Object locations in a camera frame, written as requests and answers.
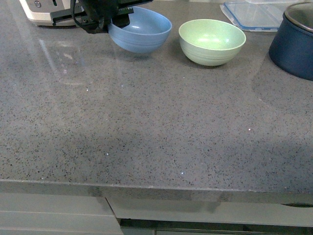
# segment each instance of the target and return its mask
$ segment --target metal pot rim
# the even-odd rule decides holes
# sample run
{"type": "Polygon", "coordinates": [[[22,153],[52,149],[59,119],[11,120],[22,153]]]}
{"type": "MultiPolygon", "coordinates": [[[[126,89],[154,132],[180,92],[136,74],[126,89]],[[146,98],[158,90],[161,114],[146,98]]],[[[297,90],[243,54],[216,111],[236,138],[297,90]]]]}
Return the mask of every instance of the metal pot rim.
{"type": "Polygon", "coordinates": [[[286,18],[291,21],[293,24],[295,24],[297,27],[304,29],[305,31],[312,32],[313,33],[313,26],[305,25],[299,21],[299,19],[295,19],[293,17],[293,14],[296,11],[306,11],[307,14],[309,14],[309,20],[312,21],[310,25],[313,25],[313,2],[302,2],[302,3],[296,3],[293,5],[290,5],[285,10],[285,16],[286,18]]]}

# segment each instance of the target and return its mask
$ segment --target container lid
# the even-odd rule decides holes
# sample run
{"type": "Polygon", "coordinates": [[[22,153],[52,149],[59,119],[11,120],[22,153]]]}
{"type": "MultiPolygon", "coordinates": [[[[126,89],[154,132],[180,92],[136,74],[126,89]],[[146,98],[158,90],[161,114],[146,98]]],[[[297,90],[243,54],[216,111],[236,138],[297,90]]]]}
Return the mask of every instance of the container lid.
{"type": "Polygon", "coordinates": [[[291,5],[286,9],[285,15],[299,28],[313,33],[313,2],[291,5]]]}
{"type": "Polygon", "coordinates": [[[245,0],[225,2],[221,10],[238,28],[247,31],[278,30],[290,3],[253,4],[245,0]]]}

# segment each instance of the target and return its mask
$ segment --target drawer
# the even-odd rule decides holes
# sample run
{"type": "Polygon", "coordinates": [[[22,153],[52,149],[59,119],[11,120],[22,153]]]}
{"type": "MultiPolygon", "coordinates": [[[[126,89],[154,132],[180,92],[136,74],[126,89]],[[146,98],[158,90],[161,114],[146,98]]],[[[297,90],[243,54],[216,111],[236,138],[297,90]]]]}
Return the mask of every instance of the drawer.
{"type": "Polygon", "coordinates": [[[108,198],[117,218],[313,227],[313,208],[280,204],[108,198]]]}

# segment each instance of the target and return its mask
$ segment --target navy blue pot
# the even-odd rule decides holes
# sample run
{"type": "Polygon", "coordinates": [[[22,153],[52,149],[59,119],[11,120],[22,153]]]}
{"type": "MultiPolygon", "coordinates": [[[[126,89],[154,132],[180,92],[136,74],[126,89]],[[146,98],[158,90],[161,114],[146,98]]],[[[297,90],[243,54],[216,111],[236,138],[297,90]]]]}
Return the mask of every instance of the navy blue pot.
{"type": "Polygon", "coordinates": [[[285,14],[269,56],[281,69],[313,81],[313,33],[294,25],[285,14]]]}

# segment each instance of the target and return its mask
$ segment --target gray countertop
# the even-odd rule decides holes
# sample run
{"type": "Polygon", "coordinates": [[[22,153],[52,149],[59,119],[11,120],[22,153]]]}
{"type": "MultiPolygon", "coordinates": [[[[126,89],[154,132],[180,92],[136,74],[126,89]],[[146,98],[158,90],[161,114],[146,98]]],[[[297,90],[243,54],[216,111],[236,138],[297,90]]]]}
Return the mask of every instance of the gray countertop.
{"type": "Polygon", "coordinates": [[[179,26],[228,19],[218,4],[143,5],[173,24],[151,54],[108,34],[33,25],[0,5],[0,191],[313,203],[313,82],[246,32],[215,68],[180,49],[179,26]]]}

